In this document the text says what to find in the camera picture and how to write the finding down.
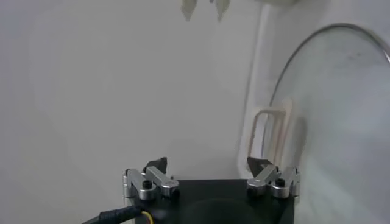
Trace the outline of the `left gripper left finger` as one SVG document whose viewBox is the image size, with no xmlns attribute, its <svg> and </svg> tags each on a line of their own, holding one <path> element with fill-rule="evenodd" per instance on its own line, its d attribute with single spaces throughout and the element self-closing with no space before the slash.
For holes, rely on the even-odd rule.
<svg viewBox="0 0 390 224">
<path fill-rule="evenodd" d="M 180 195 L 180 184 L 167 174 L 168 158 L 162 157 L 147 162 L 139 171 L 126 169 L 122 175 L 124 200 L 137 198 L 141 201 L 153 201 L 157 195 L 163 198 L 176 199 Z"/>
</svg>

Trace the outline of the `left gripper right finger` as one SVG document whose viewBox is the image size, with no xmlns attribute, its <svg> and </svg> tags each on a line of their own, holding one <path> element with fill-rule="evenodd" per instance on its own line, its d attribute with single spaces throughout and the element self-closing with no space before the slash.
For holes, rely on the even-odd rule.
<svg viewBox="0 0 390 224">
<path fill-rule="evenodd" d="M 280 170 L 268 159 L 249 156 L 247 164 L 253 178 L 246 182 L 249 197 L 270 193 L 274 198 L 286 199 L 300 195 L 300 173 L 296 167 Z"/>
</svg>

